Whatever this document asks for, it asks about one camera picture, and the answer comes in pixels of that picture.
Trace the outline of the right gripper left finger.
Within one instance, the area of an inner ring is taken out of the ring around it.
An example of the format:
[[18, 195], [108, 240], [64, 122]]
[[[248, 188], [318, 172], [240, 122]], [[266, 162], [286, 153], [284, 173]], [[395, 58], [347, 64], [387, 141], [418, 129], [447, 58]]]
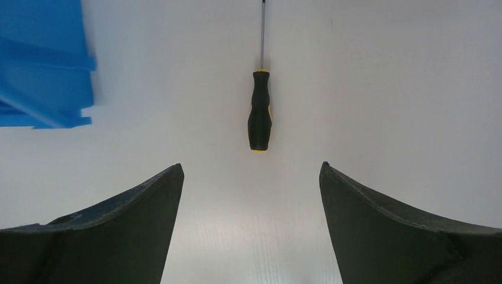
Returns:
[[48, 224], [1, 230], [1, 282], [160, 283], [183, 183], [175, 164]]

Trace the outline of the black yellow screwdriver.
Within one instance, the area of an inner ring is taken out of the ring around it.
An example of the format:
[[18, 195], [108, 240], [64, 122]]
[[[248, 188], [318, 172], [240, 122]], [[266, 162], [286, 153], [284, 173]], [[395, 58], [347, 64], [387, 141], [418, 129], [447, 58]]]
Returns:
[[254, 87], [247, 122], [250, 149], [257, 153], [267, 151], [271, 137], [269, 71], [265, 70], [265, 18], [266, 1], [262, 0], [259, 69], [253, 72]]

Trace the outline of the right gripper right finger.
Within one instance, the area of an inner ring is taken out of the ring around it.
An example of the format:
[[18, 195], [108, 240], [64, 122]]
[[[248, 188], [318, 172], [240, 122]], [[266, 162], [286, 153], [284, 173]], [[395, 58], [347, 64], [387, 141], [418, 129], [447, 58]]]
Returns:
[[441, 217], [328, 163], [320, 193], [343, 283], [500, 283], [501, 230]]

